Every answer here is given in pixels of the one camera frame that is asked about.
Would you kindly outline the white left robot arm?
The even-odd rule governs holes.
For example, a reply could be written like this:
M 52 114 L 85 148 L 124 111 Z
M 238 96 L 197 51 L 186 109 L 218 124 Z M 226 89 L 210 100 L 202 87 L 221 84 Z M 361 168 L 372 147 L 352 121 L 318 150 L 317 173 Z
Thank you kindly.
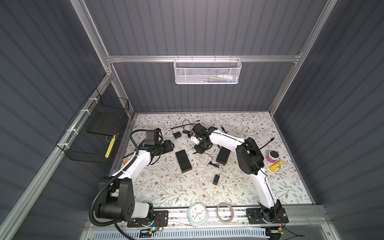
M 134 130 L 130 140 L 135 147 L 128 154 L 131 159 L 99 183 L 99 192 L 89 210 L 89 220 L 95 226 L 105 227 L 119 222 L 147 224 L 154 220 L 153 204 L 135 199 L 133 183 L 146 166 L 154 163 L 154 157 L 172 152 L 175 145 L 164 139 L 159 128 Z

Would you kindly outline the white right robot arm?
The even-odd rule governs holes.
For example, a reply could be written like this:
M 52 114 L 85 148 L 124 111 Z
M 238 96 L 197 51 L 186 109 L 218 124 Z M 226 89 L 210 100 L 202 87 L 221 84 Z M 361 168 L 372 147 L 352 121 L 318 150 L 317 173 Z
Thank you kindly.
M 249 175 L 260 198 L 263 219 L 272 223 L 283 209 L 280 200 L 275 196 L 264 168 L 264 156 L 253 138 L 241 139 L 228 135 L 216 127 L 205 128 L 196 124 L 192 128 L 190 139 L 195 150 L 203 154 L 212 145 L 219 145 L 237 155 L 238 164 L 243 173 Z

